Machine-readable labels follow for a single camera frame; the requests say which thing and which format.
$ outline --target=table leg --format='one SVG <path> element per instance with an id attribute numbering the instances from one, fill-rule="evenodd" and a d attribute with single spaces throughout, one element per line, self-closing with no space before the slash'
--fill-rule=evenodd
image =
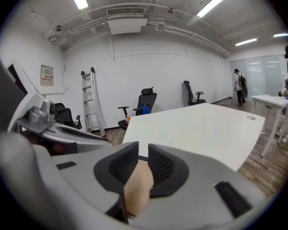
<path id="1" fill-rule="evenodd" d="M 265 126 L 267 125 L 267 122 L 268 122 L 268 119 L 269 119 L 269 115 L 270 115 L 270 108 L 268 108 L 268 112 L 267 112 L 267 116 L 266 116 L 266 118 L 265 118 L 265 121 L 264 121 L 264 127 L 263 127 L 263 129 L 262 129 L 262 131 L 261 131 L 261 134 L 262 135 L 264 135 L 265 134 L 265 131 L 264 131 L 264 129 L 265 129 Z"/>
<path id="2" fill-rule="evenodd" d="M 286 110 L 286 119 L 284 121 L 284 124 L 282 125 L 282 132 L 279 134 L 279 138 L 277 140 L 278 143 L 280 143 L 282 141 L 284 133 L 287 131 L 287 129 L 288 129 L 288 106 L 287 106 L 287 110 Z"/>
<path id="3" fill-rule="evenodd" d="M 256 106 L 256 102 L 253 101 L 253 103 L 252 103 L 252 113 L 253 113 L 253 114 L 254 114 L 254 112 L 255 112 L 255 106 Z"/>
<path id="4" fill-rule="evenodd" d="M 269 140 L 268 140 L 267 144 L 265 145 L 264 150 L 263 150 L 263 152 L 262 152 L 262 154 L 261 154 L 262 157 L 263 157 L 263 156 L 266 154 L 266 152 L 269 150 L 269 147 L 270 147 L 270 145 L 271 145 L 271 142 L 272 142 L 272 140 L 273 140 L 273 137 L 274 137 L 274 135 L 275 135 L 275 133 L 276 133 L 276 129 L 277 129 L 277 126 L 278 126 L 278 123 L 279 123 L 279 119 L 280 119 L 280 114 L 281 114 L 281 112 L 282 112 L 281 109 L 278 109 L 278 110 L 277 110 L 276 118 L 275 118 L 274 125 L 273 125 L 273 129 L 272 129 L 272 132 L 271 132 L 271 134 L 270 134 Z"/>

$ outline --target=small white table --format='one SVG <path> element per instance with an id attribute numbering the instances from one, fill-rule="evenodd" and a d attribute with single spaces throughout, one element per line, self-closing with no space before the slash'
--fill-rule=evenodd
<path id="1" fill-rule="evenodd" d="M 251 97 L 253 99 L 253 103 L 252 103 L 252 113 L 253 114 L 255 111 L 256 103 L 261 103 L 261 104 L 270 106 L 271 108 L 275 108 L 277 110 L 276 118 L 275 118 L 274 125 L 272 128 L 272 132 L 271 132 L 269 140 L 268 140 L 267 144 L 265 145 L 264 150 L 261 154 L 261 156 L 263 157 L 266 154 L 266 152 L 269 150 L 269 147 L 271 145 L 273 137 L 275 136 L 276 129 L 277 129 L 277 126 L 278 126 L 278 123 L 280 120 L 281 112 L 284 108 L 288 107 L 288 100 L 281 98 L 279 96 L 270 96 L 270 95 L 256 95 L 256 96 L 251 96 Z M 270 108 L 268 108 L 267 117 L 266 117 L 265 122 L 264 122 L 263 133 L 264 133 L 264 129 L 265 129 L 266 123 L 267 123 L 268 118 L 269 118 L 269 114 L 270 114 Z M 288 122 L 288 110 L 286 113 L 285 123 L 287 123 L 287 122 Z M 282 130 L 282 132 L 278 138 L 278 142 L 280 142 L 282 140 L 284 132 L 285 132 L 285 129 Z"/>
<path id="2" fill-rule="evenodd" d="M 198 104 L 131 117 L 124 141 L 139 141 L 139 156 L 155 143 L 205 155 L 237 171 L 254 148 L 264 117 L 213 104 Z"/>

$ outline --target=vent grille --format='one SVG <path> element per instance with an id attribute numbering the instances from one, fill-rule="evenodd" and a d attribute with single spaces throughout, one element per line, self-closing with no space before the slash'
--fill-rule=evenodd
<path id="1" fill-rule="evenodd" d="M 119 8 L 107 10 L 107 16 L 121 15 L 121 14 L 145 14 L 144 8 Z"/>

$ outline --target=ceiling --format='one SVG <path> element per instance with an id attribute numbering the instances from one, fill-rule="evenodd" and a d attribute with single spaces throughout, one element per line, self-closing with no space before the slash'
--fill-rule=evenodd
<path id="1" fill-rule="evenodd" d="M 196 17 L 209 1 L 87 0 L 89 6 L 80 11 L 74 0 L 24 0 L 14 16 L 62 49 L 97 34 L 107 33 L 108 28 L 102 24 L 108 20 L 106 11 L 117 7 L 145 8 L 145 17 L 149 21 L 159 21 L 197 33 L 224 49 L 227 56 L 235 52 L 235 43 L 255 37 L 258 41 L 262 39 L 266 42 L 273 34 L 286 31 L 264 0 L 224 0 L 203 18 Z M 169 8 L 174 8 L 175 13 L 168 13 Z M 57 25 L 62 26 L 59 33 L 54 30 Z M 147 27 L 154 29 L 155 26 L 148 24 Z"/>

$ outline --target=white ceiling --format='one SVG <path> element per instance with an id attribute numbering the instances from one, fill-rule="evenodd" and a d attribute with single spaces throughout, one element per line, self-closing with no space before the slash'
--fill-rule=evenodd
<path id="1" fill-rule="evenodd" d="M 272 37 L 274 33 L 286 31 L 273 9 L 263 0 L 224 0 L 206 14 L 201 20 L 191 25 L 187 23 L 194 18 L 210 0 L 87 0 L 89 7 L 78 10 L 74 0 L 24 0 L 15 14 L 21 22 L 30 26 L 42 37 L 50 39 L 58 37 L 54 32 L 56 25 L 62 25 L 61 34 L 65 39 L 59 46 L 74 44 L 79 40 L 106 32 L 102 25 L 83 30 L 78 34 L 69 34 L 67 29 L 74 30 L 76 26 L 91 20 L 106 17 L 108 8 L 97 9 L 117 3 L 152 3 L 176 9 L 173 14 L 167 8 L 146 6 L 141 4 L 119 7 L 144 7 L 147 18 L 163 18 L 170 25 L 198 33 L 220 45 L 230 53 L 235 52 L 235 43 L 257 37 L 258 40 Z"/>

